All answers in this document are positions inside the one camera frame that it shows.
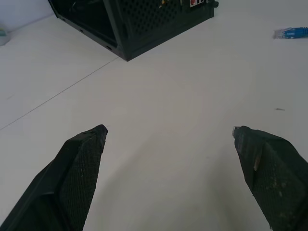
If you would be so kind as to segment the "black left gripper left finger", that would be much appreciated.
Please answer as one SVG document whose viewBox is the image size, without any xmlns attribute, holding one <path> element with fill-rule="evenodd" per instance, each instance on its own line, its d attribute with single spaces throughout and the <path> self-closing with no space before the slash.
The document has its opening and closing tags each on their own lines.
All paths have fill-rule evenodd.
<svg viewBox="0 0 308 231">
<path fill-rule="evenodd" d="M 108 130 L 98 125 L 68 139 L 2 223 L 2 231 L 81 231 L 96 189 Z"/>
</svg>

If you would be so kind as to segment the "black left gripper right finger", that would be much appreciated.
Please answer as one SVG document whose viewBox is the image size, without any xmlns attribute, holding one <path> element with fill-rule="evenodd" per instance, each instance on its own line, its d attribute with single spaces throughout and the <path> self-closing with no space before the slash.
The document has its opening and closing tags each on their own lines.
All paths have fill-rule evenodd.
<svg viewBox="0 0 308 231">
<path fill-rule="evenodd" d="M 274 231 L 308 229 L 308 163 L 286 139 L 246 126 L 232 135 L 244 179 Z"/>
</svg>

